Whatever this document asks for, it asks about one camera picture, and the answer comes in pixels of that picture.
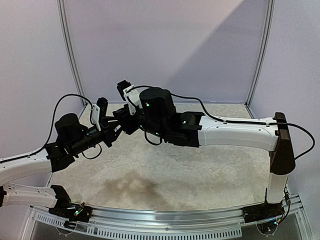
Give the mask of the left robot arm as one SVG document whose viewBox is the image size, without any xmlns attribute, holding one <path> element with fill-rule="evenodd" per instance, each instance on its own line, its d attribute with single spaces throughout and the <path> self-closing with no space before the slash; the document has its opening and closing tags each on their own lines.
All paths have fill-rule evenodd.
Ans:
<svg viewBox="0 0 320 240">
<path fill-rule="evenodd" d="M 60 185 L 35 187 L 15 184 L 14 181 L 41 173 L 66 169 L 84 151 L 105 143 L 108 147 L 118 138 L 120 130 L 114 117 L 106 115 L 108 101 L 101 97 L 91 106 L 92 127 L 80 124 L 74 113 L 63 115 L 53 127 L 57 140 L 26 155 L 3 159 L 0 162 L 0 205 L 31 205 L 56 209 L 63 217 L 74 213 L 74 205 Z"/>
</svg>

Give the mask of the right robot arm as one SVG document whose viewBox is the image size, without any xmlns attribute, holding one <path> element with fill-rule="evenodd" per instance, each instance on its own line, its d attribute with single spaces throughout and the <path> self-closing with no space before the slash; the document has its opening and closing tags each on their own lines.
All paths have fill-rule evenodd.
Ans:
<svg viewBox="0 0 320 240">
<path fill-rule="evenodd" d="M 142 92 L 127 81 L 118 84 L 124 108 L 113 114 L 123 131 L 130 135 L 140 129 L 159 138 L 160 143 L 181 147 L 228 145 L 265 150 L 269 153 L 269 177 L 265 202 L 259 206 L 262 218 L 278 210 L 284 197 L 289 174 L 295 169 L 295 157 L 288 123 L 283 113 L 261 119 L 213 116 L 202 112 L 177 112 L 167 89 L 144 86 Z"/>
</svg>

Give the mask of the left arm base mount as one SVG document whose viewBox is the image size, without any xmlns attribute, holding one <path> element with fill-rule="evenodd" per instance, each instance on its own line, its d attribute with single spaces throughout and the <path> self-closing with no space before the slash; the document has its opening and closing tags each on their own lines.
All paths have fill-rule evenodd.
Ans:
<svg viewBox="0 0 320 240">
<path fill-rule="evenodd" d="M 52 215 L 66 218 L 70 222 L 84 222 L 88 223 L 93 208 L 86 205 L 84 202 L 81 204 L 72 203 L 70 199 L 58 199 L 55 206 L 48 209 Z"/>
</svg>

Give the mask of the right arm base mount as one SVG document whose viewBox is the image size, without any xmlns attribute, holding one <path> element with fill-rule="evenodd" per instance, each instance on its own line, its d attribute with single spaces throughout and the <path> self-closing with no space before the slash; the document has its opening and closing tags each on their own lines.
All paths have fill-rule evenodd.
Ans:
<svg viewBox="0 0 320 240">
<path fill-rule="evenodd" d="M 252 223 L 274 218 L 282 215 L 285 210 L 282 203 L 263 202 L 255 205 L 245 206 L 242 209 L 245 223 Z"/>
</svg>

